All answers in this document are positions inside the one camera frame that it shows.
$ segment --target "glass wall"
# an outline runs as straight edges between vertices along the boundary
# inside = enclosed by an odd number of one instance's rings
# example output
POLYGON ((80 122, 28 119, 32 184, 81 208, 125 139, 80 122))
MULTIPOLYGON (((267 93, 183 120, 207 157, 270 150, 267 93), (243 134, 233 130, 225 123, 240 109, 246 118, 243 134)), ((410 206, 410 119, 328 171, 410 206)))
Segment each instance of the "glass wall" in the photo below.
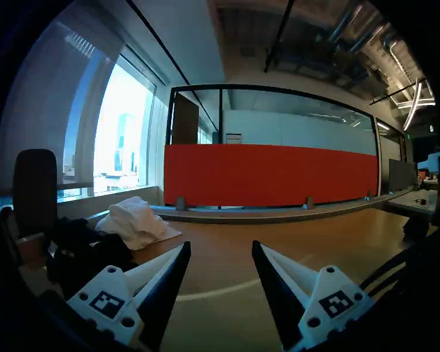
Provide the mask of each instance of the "glass wall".
MULTIPOLYGON (((175 91, 188 97, 193 92, 186 91, 189 88, 179 87, 175 91)), ((212 84, 206 86, 209 89, 205 92, 199 86, 192 88, 200 101, 196 103, 194 99, 189 99, 187 105, 194 107, 190 109, 186 108, 185 101, 174 99, 171 106, 174 121, 168 123, 180 126, 187 136, 196 129, 197 144, 210 143, 209 131, 203 125, 202 118, 199 118, 198 125, 189 128, 187 125, 190 120, 197 120, 196 114, 200 114, 200 111, 212 111, 209 115, 214 117, 214 121, 218 118, 221 143, 255 146, 171 148, 173 154, 180 153, 171 160, 186 160, 181 166, 184 170, 189 168, 191 162, 195 164, 196 158, 205 164, 195 175, 185 170, 189 174, 186 179, 178 176, 179 171, 173 173, 176 177, 165 174, 165 203, 173 204, 176 197, 186 197, 189 204, 197 208, 251 207, 257 204, 261 204, 258 205, 261 207, 281 207, 302 204, 305 199, 302 193, 312 195, 318 199, 317 203, 347 201, 378 194, 379 155, 375 123, 371 116, 325 98, 285 89, 239 84, 212 84), (295 148, 265 148, 264 145, 295 148), (186 150, 190 150, 189 155, 182 154, 186 150), (239 163, 230 153, 242 155, 245 162, 239 163), (241 169, 244 165, 248 165, 248 168, 241 169), (215 192, 209 183, 212 175, 229 178, 231 187, 215 192), (300 182, 301 179, 309 180, 311 189, 307 189, 300 182), (268 194, 260 201, 255 198, 260 189, 267 193, 271 184, 274 187, 287 185, 287 190, 283 189, 280 194, 268 194)), ((169 144, 195 142, 187 139, 186 142, 179 140, 175 143, 173 139, 169 144)), ((165 164, 165 170, 178 170, 178 164, 170 163, 169 167, 165 164)))
POLYGON ((258 90, 227 90, 224 140, 376 155, 372 119, 326 101, 258 90))

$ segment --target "white towel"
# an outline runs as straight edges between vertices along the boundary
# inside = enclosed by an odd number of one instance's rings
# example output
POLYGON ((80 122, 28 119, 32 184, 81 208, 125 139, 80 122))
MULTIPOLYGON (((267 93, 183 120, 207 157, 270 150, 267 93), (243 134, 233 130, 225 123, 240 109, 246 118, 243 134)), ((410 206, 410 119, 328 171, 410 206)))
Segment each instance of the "white towel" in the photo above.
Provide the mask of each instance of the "white towel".
POLYGON ((153 213, 148 202, 132 197, 109 206, 109 214, 99 220, 98 231, 117 233, 129 249, 136 251, 153 242, 181 234, 153 213))

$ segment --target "black bag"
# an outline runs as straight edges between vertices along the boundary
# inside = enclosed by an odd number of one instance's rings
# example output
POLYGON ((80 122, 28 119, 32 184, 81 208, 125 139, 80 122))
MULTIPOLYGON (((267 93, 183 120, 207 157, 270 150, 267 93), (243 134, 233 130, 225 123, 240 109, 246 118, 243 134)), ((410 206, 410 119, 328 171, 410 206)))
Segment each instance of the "black bag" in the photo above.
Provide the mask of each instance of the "black bag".
POLYGON ((59 219, 46 234, 47 273, 51 282, 70 299, 108 265, 130 270, 137 266, 132 254, 117 234, 97 232, 85 219, 59 219))

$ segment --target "desk surface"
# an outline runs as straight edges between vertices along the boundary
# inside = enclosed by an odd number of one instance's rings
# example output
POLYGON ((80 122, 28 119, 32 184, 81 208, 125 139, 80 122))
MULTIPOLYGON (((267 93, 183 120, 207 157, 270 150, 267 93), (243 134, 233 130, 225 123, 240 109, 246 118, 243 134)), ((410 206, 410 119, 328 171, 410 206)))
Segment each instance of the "desk surface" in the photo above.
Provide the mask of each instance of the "desk surface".
POLYGON ((409 209, 422 214, 432 215, 435 212, 437 194, 437 191, 426 191, 421 189, 420 191, 409 192, 388 202, 396 207, 409 209), (427 203, 425 205, 421 205, 420 201, 416 202, 420 199, 425 199, 427 203))
POLYGON ((162 351, 280 351, 251 256, 254 239, 312 269, 337 265, 360 283, 403 249, 404 216, 377 209, 266 225, 170 222, 182 235, 134 252, 138 263, 184 241, 192 256, 162 351))

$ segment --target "red panel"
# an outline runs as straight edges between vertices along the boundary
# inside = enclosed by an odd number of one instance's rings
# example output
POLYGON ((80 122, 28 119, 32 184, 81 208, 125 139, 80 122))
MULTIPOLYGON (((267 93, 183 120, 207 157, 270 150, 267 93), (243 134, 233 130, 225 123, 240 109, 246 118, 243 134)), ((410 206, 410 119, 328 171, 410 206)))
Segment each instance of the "red panel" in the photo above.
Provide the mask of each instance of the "red panel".
POLYGON ((377 157, 254 144, 165 146, 164 199, 266 207, 361 198, 377 192, 377 157))

